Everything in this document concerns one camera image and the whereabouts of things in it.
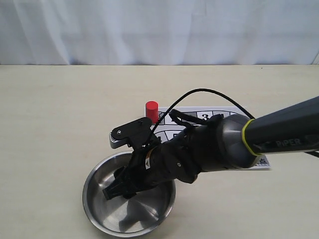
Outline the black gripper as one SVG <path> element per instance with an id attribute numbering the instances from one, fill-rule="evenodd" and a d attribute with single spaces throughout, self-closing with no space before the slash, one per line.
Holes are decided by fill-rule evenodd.
<path id="1" fill-rule="evenodd" d="M 191 184 L 199 174 L 193 153 L 190 137 L 185 134 L 134 150 L 129 166 L 118 168 L 114 181 L 102 192 L 106 200 L 130 199 L 136 195 L 136 187 L 144 191 L 174 179 Z"/>

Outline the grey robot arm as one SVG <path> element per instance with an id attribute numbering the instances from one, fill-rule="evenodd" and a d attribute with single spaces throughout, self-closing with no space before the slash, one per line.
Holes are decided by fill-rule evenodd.
<path id="1" fill-rule="evenodd" d="M 319 148 L 318 98 L 257 119 L 233 114 L 205 120 L 175 109 L 169 116 L 183 130 L 166 142 L 146 117 L 113 129 L 111 147 L 127 144 L 133 153 L 104 188 L 106 199 L 128 199 L 174 179 L 191 184 L 202 172 L 251 168 L 266 154 L 315 154 Z"/>

